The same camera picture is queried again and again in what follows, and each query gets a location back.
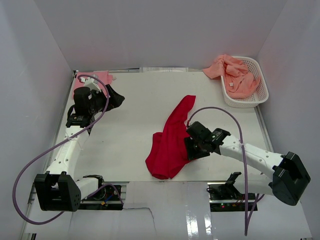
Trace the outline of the red t shirt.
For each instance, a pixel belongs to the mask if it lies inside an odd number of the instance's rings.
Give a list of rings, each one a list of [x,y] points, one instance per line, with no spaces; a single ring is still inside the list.
[[[186,95],[172,111],[162,132],[152,136],[152,147],[145,160],[152,177],[159,180],[173,179],[190,161],[184,139],[189,137],[185,122],[194,107],[196,96]]]

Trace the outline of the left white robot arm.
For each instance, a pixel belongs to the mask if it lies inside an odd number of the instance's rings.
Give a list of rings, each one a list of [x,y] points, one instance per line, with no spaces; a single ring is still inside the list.
[[[75,212],[81,201],[93,197],[99,200],[105,196],[106,187],[101,175],[85,175],[75,179],[75,168],[85,142],[88,140],[95,116],[103,111],[118,108],[125,97],[107,84],[107,93],[88,86],[76,88],[74,104],[67,112],[65,143],[47,168],[37,174],[34,186],[43,211]]]

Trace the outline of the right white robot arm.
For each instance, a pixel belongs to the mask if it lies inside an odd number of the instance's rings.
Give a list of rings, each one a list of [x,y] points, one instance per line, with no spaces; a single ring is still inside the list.
[[[228,131],[221,128],[210,131],[198,121],[189,125],[186,132],[189,136],[184,139],[184,144],[190,161],[215,153],[246,163],[260,172],[248,175],[244,183],[236,182],[237,176],[227,180],[225,192],[233,200],[248,191],[273,195],[282,203],[295,206],[311,181],[301,158],[294,152],[280,154],[242,144]]]

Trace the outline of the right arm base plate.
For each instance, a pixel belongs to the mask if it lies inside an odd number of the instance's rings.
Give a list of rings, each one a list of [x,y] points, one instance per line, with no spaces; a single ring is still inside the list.
[[[245,194],[234,186],[241,174],[241,172],[234,172],[226,181],[207,183],[206,191],[211,213],[245,211]]]

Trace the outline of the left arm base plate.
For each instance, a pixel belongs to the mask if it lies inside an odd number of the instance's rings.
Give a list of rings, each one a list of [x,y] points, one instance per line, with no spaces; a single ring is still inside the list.
[[[113,183],[114,187],[108,185],[85,200],[82,200],[79,205],[79,210],[91,211],[121,211],[123,204],[120,199],[125,202],[127,184]]]

